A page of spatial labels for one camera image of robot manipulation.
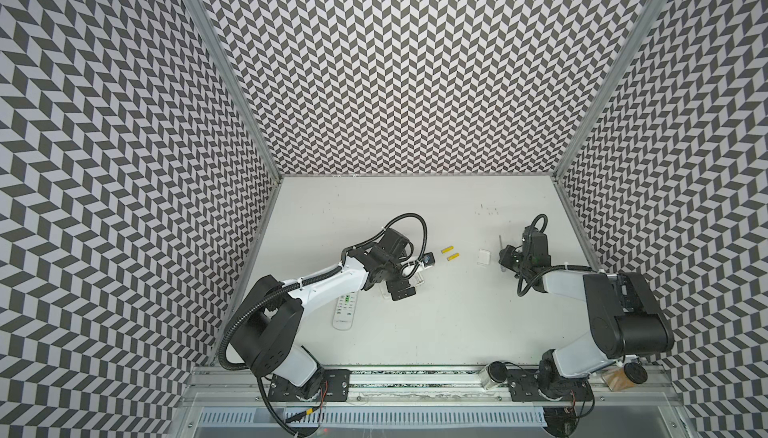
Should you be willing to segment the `small silver screwdriver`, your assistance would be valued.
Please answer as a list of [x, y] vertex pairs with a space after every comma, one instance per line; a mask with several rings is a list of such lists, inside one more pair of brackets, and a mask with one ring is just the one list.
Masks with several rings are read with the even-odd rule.
[[506, 273], [507, 269], [506, 269], [506, 267], [502, 263], [502, 258], [504, 257], [504, 254], [505, 254], [504, 250], [506, 249], [506, 245], [504, 244], [502, 235], [499, 235], [499, 248], [500, 248], [500, 250], [499, 250], [499, 253], [498, 253], [498, 255], [499, 255], [498, 262], [499, 262], [500, 271], [502, 273]]

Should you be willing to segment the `white battery cover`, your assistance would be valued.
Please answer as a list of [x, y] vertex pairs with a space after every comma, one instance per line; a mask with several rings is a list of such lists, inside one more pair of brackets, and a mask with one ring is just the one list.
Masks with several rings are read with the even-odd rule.
[[477, 264], [480, 266], [488, 266], [491, 262], [491, 253], [485, 249], [479, 249], [477, 254]]

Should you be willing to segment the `white remote with green buttons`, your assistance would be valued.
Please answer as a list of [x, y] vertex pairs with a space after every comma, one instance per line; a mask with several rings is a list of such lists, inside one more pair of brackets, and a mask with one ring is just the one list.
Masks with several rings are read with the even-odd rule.
[[338, 298], [332, 319], [332, 327], [338, 331], [349, 331], [354, 322], [358, 293], [352, 292]]

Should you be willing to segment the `white remote control handled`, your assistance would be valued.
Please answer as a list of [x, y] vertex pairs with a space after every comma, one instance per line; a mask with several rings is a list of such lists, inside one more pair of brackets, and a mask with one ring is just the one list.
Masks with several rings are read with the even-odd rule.
[[400, 289], [400, 288], [414, 287], [417, 292], [417, 288], [421, 286], [423, 283], [424, 283], [424, 279], [421, 273], [417, 272], [414, 276], [412, 276], [408, 280], [402, 279], [397, 281], [385, 281], [383, 283], [380, 283], [378, 285], [378, 288], [384, 300], [393, 301], [389, 294], [390, 291]]

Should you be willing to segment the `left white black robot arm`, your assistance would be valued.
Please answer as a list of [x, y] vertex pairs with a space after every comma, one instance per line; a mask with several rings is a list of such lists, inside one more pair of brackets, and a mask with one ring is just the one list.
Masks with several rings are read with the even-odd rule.
[[277, 378], [298, 396], [312, 399], [324, 389], [326, 372], [318, 360], [295, 343], [303, 321], [338, 298], [367, 291], [387, 281], [410, 280], [406, 260], [415, 246], [392, 228], [342, 252], [339, 263], [293, 281], [260, 278], [226, 325], [217, 350], [227, 371], [251, 372], [257, 379]]

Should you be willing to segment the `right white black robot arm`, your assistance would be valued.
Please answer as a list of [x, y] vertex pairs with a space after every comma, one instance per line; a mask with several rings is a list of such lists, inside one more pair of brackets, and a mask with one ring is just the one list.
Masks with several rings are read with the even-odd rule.
[[674, 344], [669, 320], [647, 279], [641, 273], [606, 273], [588, 265], [554, 265], [546, 226], [546, 217], [537, 216], [525, 227], [519, 246], [500, 250], [499, 265], [514, 273], [519, 297], [535, 291], [582, 302], [588, 331], [544, 352], [535, 371], [513, 373], [513, 398], [587, 401], [594, 397], [589, 377], [598, 372], [605, 373], [612, 391], [646, 383], [649, 373], [640, 359], [667, 353]]

